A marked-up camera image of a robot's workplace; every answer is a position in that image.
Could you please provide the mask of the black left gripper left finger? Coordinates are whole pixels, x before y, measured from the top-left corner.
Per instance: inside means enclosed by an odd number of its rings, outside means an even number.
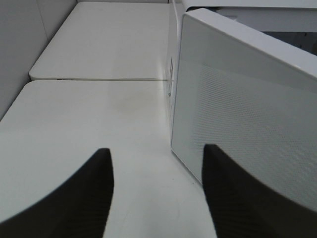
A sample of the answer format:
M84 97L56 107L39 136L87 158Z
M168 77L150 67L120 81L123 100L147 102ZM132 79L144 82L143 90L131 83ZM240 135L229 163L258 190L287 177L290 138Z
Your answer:
M114 191L111 152L98 149L49 195L0 224L2 238L101 238Z

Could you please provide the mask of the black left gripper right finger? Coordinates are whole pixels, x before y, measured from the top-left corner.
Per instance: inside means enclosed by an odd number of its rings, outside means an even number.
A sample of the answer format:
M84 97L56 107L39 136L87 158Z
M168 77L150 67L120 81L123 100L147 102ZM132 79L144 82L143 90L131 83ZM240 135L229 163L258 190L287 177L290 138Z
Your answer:
M315 238L317 213L260 182L215 144L203 151L202 186L218 238Z

